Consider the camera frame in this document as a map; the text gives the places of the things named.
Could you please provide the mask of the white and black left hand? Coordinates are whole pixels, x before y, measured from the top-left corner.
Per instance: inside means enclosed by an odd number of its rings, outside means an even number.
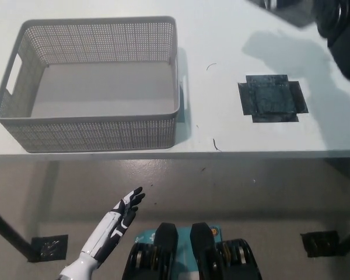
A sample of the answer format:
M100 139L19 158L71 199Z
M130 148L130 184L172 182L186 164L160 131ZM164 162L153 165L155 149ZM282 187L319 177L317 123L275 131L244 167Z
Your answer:
M135 219L138 204L145 196L142 190L138 187L131 191L103 216L83 246L82 253L100 265L105 262Z

